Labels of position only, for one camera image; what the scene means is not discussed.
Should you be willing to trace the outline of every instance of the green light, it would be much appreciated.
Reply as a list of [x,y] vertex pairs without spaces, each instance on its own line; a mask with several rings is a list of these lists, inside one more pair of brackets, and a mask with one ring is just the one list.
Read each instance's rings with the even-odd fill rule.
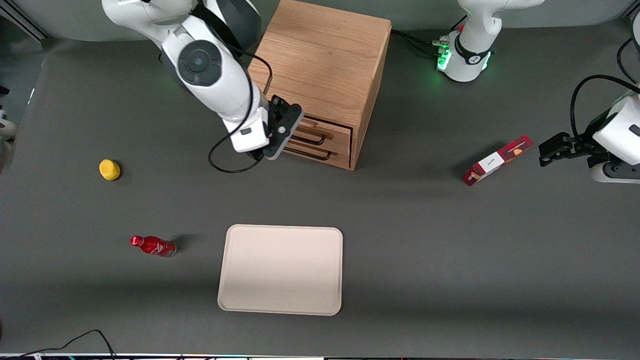
[[444,71],[449,64],[449,59],[451,59],[451,50],[446,50],[438,59],[438,69]]
[[484,61],[484,65],[482,65],[482,69],[486,69],[486,64],[489,62],[489,58],[491,57],[491,51],[486,55],[486,60]]

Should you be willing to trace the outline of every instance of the gray table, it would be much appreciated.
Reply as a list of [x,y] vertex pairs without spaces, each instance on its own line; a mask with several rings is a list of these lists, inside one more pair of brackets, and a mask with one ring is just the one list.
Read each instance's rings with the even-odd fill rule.
[[[619,74],[627,29],[505,30],[471,84],[394,37],[355,172],[285,155],[236,176],[208,166],[221,122],[172,83],[150,42],[55,44],[0,177],[0,350],[99,328],[117,352],[637,359],[640,186],[596,183],[584,159],[542,169],[536,150],[461,182],[502,142],[569,130],[574,86]],[[632,52],[625,61],[638,74]],[[587,86],[580,126],[622,92]],[[122,162],[121,180],[100,178],[103,158]],[[342,311],[222,311],[237,223],[340,228]],[[134,234],[183,252],[146,256],[128,245]]]

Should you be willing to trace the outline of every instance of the red bottle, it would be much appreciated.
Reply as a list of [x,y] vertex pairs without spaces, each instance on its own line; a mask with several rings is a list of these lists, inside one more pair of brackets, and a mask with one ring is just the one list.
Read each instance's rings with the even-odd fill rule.
[[163,258],[170,258],[175,255],[176,247],[175,244],[170,241],[164,241],[160,238],[156,238],[155,236],[133,236],[131,240],[129,240],[131,245],[135,247],[139,247],[142,251],[151,255],[158,255]]

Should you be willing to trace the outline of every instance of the bottle cap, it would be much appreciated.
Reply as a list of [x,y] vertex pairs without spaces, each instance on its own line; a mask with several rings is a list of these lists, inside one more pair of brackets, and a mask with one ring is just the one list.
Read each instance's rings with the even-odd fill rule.
[[133,236],[131,240],[129,240],[129,243],[131,243],[131,245],[137,246],[137,247],[142,246],[144,242],[145,242],[145,239],[142,236],[138,236],[138,235]]

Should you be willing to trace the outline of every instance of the wall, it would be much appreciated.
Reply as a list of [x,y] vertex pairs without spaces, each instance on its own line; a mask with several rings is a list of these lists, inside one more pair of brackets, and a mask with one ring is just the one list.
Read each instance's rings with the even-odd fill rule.
[[[54,37],[104,41],[139,39],[141,35],[112,24],[100,0],[14,0]],[[454,0],[304,0],[352,12],[386,17],[397,29],[449,28],[464,15]],[[253,0],[264,19],[278,0]],[[541,6],[502,14],[505,27],[543,28],[593,25],[619,17],[633,0],[547,0]]]

